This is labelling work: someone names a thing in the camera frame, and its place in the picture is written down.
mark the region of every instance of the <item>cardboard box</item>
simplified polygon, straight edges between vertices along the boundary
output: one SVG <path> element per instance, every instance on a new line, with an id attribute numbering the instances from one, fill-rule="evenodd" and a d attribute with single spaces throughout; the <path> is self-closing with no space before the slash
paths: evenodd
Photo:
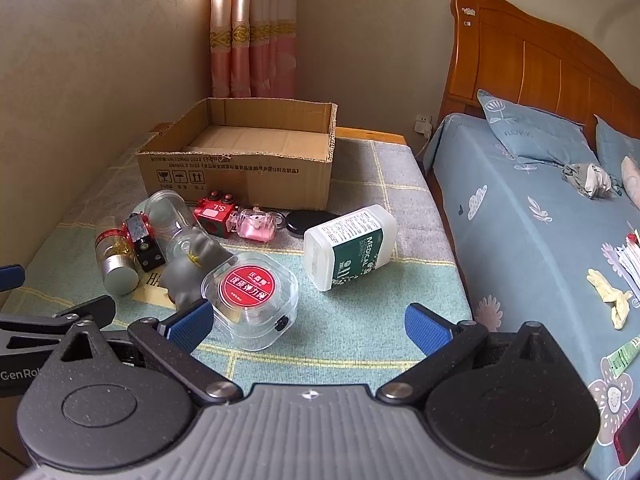
<path id="1" fill-rule="evenodd" d="M 331 103 L 204 99 L 136 153 L 146 192 L 194 203 L 213 190 L 243 205 L 324 209 L 334 160 Z"/>

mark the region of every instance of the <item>pink perfume bottle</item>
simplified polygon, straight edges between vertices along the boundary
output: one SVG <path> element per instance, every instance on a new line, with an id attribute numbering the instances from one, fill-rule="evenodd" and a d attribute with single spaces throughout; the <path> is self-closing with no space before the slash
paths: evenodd
<path id="1" fill-rule="evenodd" d="M 283 217 L 280 213 L 274 211 L 265 213 L 254 207 L 253 210 L 245 209 L 241 212 L 232 213 L 229 221 L 242 238 L 269 242 L 273 240 L 276 229 L 282 225 Z"/>

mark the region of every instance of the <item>tube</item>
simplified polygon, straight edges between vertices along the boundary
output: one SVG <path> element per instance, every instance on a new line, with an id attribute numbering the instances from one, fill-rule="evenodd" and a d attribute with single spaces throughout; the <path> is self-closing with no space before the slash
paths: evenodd
<path id="1" fill-rule="evenodd" d="M 617 379 L 622 372 L 631 364 L 640 352 L 640 336 L 633 338 L 631 341 L 624 343 L 613 354 L 607 356 L 607 361 L 611 366 L 613 378 Z"/>

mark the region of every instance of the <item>black key fob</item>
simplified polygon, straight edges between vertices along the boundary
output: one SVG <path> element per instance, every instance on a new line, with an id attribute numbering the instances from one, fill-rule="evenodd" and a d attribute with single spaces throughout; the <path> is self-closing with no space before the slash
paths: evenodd
<path id="1" fill-rule="evenodd" d="M 320 224 L 324 224 L 329 220 L 338 218 L 340 215 L 335 215 L 327 211 L 311 211 L 309 209 L 298 209 L 291 211 L 286 217 L 286 224 L 289 233 L 292 236 L 302 238 L 305 235 L 307 229 L 311 229 Z"/>

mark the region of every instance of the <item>pink curtain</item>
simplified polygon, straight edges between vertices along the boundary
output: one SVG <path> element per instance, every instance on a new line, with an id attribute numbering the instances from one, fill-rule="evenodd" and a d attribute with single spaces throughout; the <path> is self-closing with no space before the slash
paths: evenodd
<path id="1" fill-rule="evenodd" d="M 213 97 L 293 98 L 296 0 L 211 0 Z"/>

